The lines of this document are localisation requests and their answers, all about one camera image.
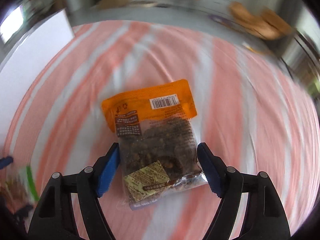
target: plastic bag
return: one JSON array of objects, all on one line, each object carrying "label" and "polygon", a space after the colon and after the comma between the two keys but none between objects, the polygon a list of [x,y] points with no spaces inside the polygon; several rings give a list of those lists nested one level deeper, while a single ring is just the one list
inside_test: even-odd
[{"label": "plastic bag", "polygon": [[196,108],[187,80],[118,94],[102,102],[118,136],[132,209],[206,183],[189,119]]}]

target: silver screw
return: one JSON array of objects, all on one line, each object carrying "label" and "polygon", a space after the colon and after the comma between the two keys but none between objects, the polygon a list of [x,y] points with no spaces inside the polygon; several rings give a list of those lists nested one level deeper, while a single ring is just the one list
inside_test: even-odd
[{"label": "silver screw", "polygon": [[55,172],[54,174],[52,174],[52,178],[57,179],[60,177],[60,173]]},{"label": "silver screw", "polygon": [[84,168],[84,172],[85,172],[85,173],[90,173],[90,172],[92,172],[92,171],[93,171],[93,168],[90,167],[90,166]]},{"label": "silver screw", "polygon": [[262,172],[260,172],[260,176],[263,178],[267,178],[268,174],[266,172],[262,171]]},{"label": "silver screw", "polygon": [[228,166],[227,167],[227,172],[230,172],[230,173],[234,173],[236,171],[236,169],[232,166]]}]

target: light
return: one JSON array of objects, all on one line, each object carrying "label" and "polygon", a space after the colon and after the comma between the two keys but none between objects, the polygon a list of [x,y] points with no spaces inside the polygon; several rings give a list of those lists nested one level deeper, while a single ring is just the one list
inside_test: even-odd
[{"label": "light", "polygon": [[4,43],[6,43],[11,36],[20,29],[22,24],[23,16],[20,7],[18,7],[10,13],[0,26],[0,35]]}]

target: barcode number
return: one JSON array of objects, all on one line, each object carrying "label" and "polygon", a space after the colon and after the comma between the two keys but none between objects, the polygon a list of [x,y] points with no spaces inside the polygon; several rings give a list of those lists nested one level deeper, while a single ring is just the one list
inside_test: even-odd
[{"label": "barcode number", "polygon": [[180,104],[177,94],[150,99],[152,109],[159,109]]}]

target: pink and white striped fabric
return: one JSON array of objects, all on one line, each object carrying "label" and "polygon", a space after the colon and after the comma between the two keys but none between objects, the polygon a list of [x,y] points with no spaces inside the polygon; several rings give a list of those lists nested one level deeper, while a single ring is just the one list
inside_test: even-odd
[{"label": "pink and white striped fabric", "polygon": [[[40,193],[52,173],[72,174],[105,155],[116,137],[100,103],[120,92],[188,80],[196,140],[226,165],[266,171],[291,234],[311,212],[320,179],[319,123],[309,96],[261,57],[205,33],[157,24],[105,21],[75,38],[34,80],[12,120],[4,155],[31,163]],[[76,195],[76,222],[87,238]],[[131,211],[121,169],[100,199],[117,240],[202,239],[219,199],[204,185]],[[239,234],[246,196],[232,238]]]}]

